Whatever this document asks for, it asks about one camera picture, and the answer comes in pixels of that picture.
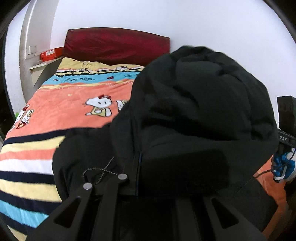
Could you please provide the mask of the black hooded puffer jacket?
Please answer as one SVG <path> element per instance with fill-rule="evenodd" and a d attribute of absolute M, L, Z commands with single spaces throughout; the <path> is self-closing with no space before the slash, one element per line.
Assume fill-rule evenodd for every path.
<path fill-rule="evenodd" d="M 215 238 L 206 200 L 224 229 L 263 235 L 277 210 L 254 178 L 278 146 L 266 87 L 236 61 L 205 47 L 181 47 L 147 65 L 130 100 L 102 128 L 69 131 L 53 157 L 62 200 L 84 181 L 104 189 L 117 174 L 115 240 Z"/>

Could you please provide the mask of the orange Hello Kitty blanket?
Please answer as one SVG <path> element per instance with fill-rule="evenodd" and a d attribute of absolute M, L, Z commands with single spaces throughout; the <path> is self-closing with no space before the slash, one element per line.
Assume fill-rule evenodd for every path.
<path fill-rule="evenodd" d="M 52 159 L 65 134 L 112 121 L 143 68 L 64 58 L 20 111 L 1 150 L 1 218 L 17 240 L 60 204 Z"/>

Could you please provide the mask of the white bedside shelf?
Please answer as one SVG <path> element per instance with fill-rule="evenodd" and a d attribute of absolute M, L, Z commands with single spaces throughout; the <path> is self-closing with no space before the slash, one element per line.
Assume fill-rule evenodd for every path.
<path fill-rule="evenodd" d="M 46 80 L 53 76 L 63 57 L 42 62 L 29 68 L 33 87 L 40 87 Z"/>

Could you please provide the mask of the dark red headboard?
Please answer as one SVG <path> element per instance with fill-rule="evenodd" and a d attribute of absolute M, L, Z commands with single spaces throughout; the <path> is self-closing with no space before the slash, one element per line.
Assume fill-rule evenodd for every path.
<path fill-rule="evenodd" d="M 123 28 L 70 29 L 64 43 L 64 57 L 107 65 L 146 66 L 169 52 L 169 37 Z"/>

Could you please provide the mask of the red box on shelf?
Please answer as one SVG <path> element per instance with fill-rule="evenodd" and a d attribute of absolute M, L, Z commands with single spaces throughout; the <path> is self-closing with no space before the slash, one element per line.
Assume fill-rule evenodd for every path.
<path fill-rule="evenodd" d="M 40 54 L 40 59 L 43 62 L 50 61 L 61 57 L 64 53 L 64 47 L 54 48 L 44 51 Z"/>

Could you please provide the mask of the white wall switch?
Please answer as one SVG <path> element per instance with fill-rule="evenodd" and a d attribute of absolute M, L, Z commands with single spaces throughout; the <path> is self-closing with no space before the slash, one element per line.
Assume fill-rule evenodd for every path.
<path fill-rule="evenodd" d="M 37 53 L 37 46 L 36 45 L 29 46 L 28 47 L 28 55 L 35 54 L 35 53 Z"/>

